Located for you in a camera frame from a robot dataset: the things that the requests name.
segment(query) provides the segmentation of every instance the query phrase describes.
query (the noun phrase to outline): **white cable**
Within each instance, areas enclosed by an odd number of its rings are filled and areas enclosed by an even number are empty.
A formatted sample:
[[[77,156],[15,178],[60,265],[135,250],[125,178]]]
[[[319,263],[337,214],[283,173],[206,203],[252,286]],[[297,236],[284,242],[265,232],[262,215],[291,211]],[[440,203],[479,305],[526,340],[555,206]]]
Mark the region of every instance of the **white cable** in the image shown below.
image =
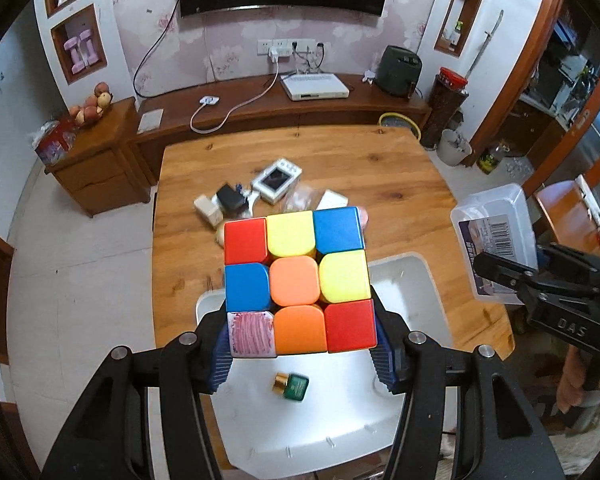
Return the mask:
[[[228,111],[226,117],[224,118],[224,120],[218,124],[218,126],[216,126],[215,128],[211,128],[210,130],[198,130],[196,128],[193,127],[193,119],[196,117],[196,115],[198,114],[198,112],[200,110],[202,110],[202,108],[204,108],[206,106],[206,103],[202,103],[200,105],[200,107],[193,113],[193,115],[191,116],[191,120],[189,121],[189,126],[191,127],[191,130],[196,132],[197,134],[212,134],[216,131],[218,131],[220,128],[222,128],[224,126],[224,124],[226,123],[227,119],[229,118],[229,116],[234,113],[238,108],[241,108],[243,106],[246,106],[248,104],[253,103],[254,101],[257,101],[258,99],[260,99],[264,94],[266,94],[269,90],[271,90],[271,88],[273,87],[273,85],[275,85],[276,81],[278,80],[278,73],[280,72],[280,64],[278,62],[278,58],[275,57],[274,58],[274,62],[276,64],[276,76],[273,78],[272,83],[267,87],[267,89],[259,94],[256,95],[256,97],[253,97],[251,99],[249,99],[248,101],[245,101],[243,103],[240,103],[239,105],[234,106],[233,108],[231,108],[231,110]]]

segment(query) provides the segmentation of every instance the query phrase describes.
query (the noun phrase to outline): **metal screw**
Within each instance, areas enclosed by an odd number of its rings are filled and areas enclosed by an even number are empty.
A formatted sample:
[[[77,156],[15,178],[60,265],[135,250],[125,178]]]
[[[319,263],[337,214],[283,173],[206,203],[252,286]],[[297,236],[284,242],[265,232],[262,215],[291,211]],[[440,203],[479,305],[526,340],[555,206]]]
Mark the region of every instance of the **metal screw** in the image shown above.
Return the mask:
[[[409,341],[412,343],[416,343],[416,345],[421,345],[427,340],[427,336],[425,336],[422,332],[411,332],[409,334]]]
[[[496,355],[496,351],[489,345],[478,346],[478,353],[487,359],[491,359],[494,355]]]
[[[185,332],[180,334],[178,341],[182,345],[193,345],[198,340],[198,336],[194,332]]]
[[[113,359],[115,359],[116,361],[118,361],[120,359],[124,359],[128,353],[129,353],[129,350],[127,350],[125,347],[123,347],[123,346],[116,346],[111,351],[111,357]]]

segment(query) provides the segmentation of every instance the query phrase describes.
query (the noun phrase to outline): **baseboard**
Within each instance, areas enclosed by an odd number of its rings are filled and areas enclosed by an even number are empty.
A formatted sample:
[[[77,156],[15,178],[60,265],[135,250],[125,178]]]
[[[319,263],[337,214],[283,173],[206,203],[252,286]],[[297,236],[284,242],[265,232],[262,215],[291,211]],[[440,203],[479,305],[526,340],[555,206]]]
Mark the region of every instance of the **baseboard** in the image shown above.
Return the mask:
[[[20,230],[20,223],[22,222],[22,217],[24,216],[24,209],[26,208],[27,203],[29,202],[29,198],[31,198],[33,186],[35,185],[36,180],[38,179],[40,174],[42,174],[44,169],[45,165],[39,158],[36,157],[36,161],[33,163],[31,171],[29,171],[27,181],[24,183],[24,187],[22,188],[22,193],[20,194],[20,198],[18,199],[18,205],[16,206],[16,211],[13,213],[13,219],[11,220],[11,226],[9,227],[7,243],[11,247],[16,246],[18,231]]]

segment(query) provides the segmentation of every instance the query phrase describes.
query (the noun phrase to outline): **white plug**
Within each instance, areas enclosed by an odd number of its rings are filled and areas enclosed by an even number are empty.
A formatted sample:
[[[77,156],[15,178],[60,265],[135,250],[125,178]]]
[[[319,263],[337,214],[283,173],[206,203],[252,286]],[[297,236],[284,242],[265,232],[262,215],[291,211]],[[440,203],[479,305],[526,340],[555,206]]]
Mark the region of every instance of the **white plug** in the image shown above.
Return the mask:
[[[215,105],[220,100],[219,97],[215,95],[205,95],[202,99],[200,99],[201,105]]]
[[[278,62],[278,50],[273,46],[269,49],[269,57],[274,63]]]

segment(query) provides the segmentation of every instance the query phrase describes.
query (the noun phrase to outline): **pink dumbbell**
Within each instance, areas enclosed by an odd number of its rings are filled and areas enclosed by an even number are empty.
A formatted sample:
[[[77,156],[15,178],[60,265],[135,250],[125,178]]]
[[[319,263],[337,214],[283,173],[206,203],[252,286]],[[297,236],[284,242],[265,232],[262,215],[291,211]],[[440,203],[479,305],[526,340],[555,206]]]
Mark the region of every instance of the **pink dumbbell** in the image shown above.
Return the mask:
[[[74,65],[71,67],[71,72],[77,74],[80,70],[84,70],[85,64],[84,61],[80,59],[80,54],[78,54],[78,38],[75,36],[73,38],[69,38],[64,42],[64,49],[71,53],[71,60],[74,62]]]
[[[96,54],[96,51],[93,47],[93,41],[91,41],[90,28],[80,33],[80,41],[86,41],[87,43],[87,63],[89,63],[90,65],[96,64],[100,60],[100,57],[98,56],[98,54]]]

